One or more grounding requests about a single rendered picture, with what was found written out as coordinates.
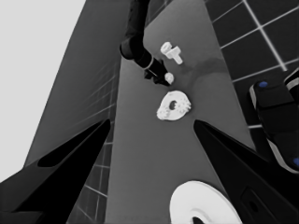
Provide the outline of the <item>large thick white disc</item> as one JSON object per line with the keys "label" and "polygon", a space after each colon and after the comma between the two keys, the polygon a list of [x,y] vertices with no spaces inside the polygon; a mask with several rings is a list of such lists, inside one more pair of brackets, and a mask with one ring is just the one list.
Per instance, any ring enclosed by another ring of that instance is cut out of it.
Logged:
{"label": "large thick white disc", "polygon": [[172,224],[243,224],[232,203],[217,189],[202,181],[187,181],[173,192],[169,203]]}

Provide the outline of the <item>dark robot body block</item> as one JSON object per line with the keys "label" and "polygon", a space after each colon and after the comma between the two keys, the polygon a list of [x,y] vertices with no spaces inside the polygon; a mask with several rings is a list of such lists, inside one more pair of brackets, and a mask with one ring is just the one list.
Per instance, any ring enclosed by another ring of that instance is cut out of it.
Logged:
{"label": "dark robot body block", "polygon": [[256,81],[249,98],[277,163],[299,175],[299,66]]}

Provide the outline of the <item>small white T-shaped piece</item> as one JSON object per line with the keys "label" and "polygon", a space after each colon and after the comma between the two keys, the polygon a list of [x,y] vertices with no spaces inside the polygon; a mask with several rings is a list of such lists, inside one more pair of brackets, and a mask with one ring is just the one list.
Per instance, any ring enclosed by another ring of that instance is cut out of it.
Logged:
{"label": "small white T-shaped piece", "polygon": [[183,60],[182,58],[180,57],[180,53],[181,53],[181,50],[179,47],[174,47],[172,49],[170,49],[167,53],[166,53],[166,57],[169,59],[169,60],[174,60],[177,64],[182,64],[183,63]]}

